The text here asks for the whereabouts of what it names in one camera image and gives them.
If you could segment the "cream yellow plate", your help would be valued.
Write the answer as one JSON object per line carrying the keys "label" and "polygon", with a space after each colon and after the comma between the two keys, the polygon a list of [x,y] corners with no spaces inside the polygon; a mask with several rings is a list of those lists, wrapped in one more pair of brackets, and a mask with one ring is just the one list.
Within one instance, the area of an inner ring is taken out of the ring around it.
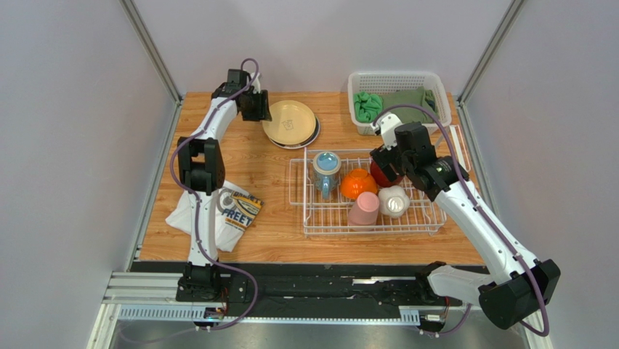
{"label": "cream yellow plate", "polygon": [[319,131],[319,121],[304,103],[282,100],[270,106],[270,121],[262,127],[271,141],[284,147],[295,148],[308,143]]}

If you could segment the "blue butterfly ceramic mug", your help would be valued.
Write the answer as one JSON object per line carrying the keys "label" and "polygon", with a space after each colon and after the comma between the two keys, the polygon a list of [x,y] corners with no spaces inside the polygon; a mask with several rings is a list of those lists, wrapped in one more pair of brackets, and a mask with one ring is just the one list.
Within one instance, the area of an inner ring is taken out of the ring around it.
{"label": "blue butterfly ceramic mug", "polygon": [[340,183],[341,159],[331,151],[318,153],[312,160],[313,182],[324,200],[329,200]]}

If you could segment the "pink plastic cup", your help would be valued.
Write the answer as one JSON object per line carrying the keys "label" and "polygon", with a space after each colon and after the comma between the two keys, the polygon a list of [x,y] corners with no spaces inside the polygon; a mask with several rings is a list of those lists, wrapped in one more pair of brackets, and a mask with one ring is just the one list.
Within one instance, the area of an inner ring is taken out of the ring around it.
{"label": "pink plastic cup", "polygon": [[375,225],[379,215],[379,206],[380,201],[376,194],[361,193],[348,213],[348,225],[353,227]]}

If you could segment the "white plate teal red rim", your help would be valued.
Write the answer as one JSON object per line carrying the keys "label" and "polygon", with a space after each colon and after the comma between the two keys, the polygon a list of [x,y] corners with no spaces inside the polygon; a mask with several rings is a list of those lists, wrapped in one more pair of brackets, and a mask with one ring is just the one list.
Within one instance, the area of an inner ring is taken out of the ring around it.
{"label": "white plate teal red rim", "polygon": [[295,150],[312,144],[320,134],[320,121],[287,117],[264,122],[264,132],[268,139],[279,148]]}

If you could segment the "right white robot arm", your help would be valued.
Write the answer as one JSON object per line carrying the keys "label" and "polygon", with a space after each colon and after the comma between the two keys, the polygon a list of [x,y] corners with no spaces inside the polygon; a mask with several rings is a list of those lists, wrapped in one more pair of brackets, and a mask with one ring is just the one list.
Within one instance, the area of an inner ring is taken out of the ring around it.
{"label": "right white robot arm", "polygon": [[439,157],[427,128],[419,122],[374,124],[384,144],[371,151],[388,179],[407,177],[464,232],[482,257],[487,274],[460,270],[443,262],[422,273],[433,297],[450,297],[481,307],[500,329],[522,324],[546,306],[561,271],[551,259],[542,261],[521,245],[481,199],[466,170],[453,155]]}

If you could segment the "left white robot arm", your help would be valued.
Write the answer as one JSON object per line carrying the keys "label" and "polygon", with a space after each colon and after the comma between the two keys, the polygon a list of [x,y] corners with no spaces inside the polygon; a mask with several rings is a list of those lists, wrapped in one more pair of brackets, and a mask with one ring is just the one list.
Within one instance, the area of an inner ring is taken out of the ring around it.
{"label": "left white robot arm", "polygon": [[259,72],[230,69],[227,80],[212,94],[208,113],[189,136],[181,137],[173,160],[174,181],[190,196],[191,249],[178,281],[180,302],[215,302],[223,294],[216,246],[216,210],[224,186],[225,167],[220,147],[232,120],[270,120],[268,92],[261,89]]}

